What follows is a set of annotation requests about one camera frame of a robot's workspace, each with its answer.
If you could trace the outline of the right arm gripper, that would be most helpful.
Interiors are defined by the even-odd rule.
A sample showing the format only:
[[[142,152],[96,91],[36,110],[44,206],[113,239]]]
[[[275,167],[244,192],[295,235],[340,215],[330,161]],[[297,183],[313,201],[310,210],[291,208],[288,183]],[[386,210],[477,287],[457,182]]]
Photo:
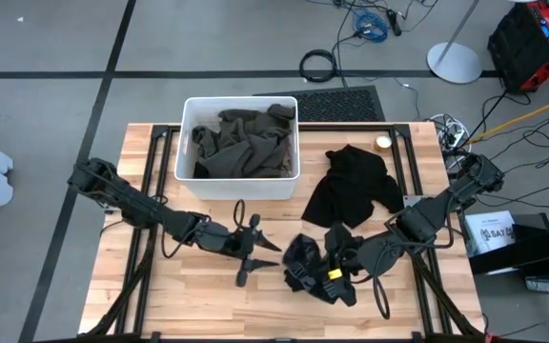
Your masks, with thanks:
[[[316,241],[305,234],[298,234],[283,254],[285,282],[294,291],[304,290],[313,297],[346,306],[356,304],[356,289],[351,282],[351,268],[345,265],[355,247],[355,239],[341,222],[325,233],[325,255]]]

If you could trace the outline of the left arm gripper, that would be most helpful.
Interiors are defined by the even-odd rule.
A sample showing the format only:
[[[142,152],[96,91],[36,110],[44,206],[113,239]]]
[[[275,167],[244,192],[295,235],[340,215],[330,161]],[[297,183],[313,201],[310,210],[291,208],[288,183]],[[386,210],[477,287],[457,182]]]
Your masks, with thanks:
[[[250,218],[249,227],[238,226],[234,232],[228,232],[226,227],[212,221],[202,222],[196,227],[193,241],[200,249],[233,257],[241,261],[235,279],[237,287],[244,287],[246,285],[250,272],[278,266],[277,262],[251,258],[254,244],[270,251],[281,251],[263,232],[256,230],[259,221],[260,216],[253,214]]]

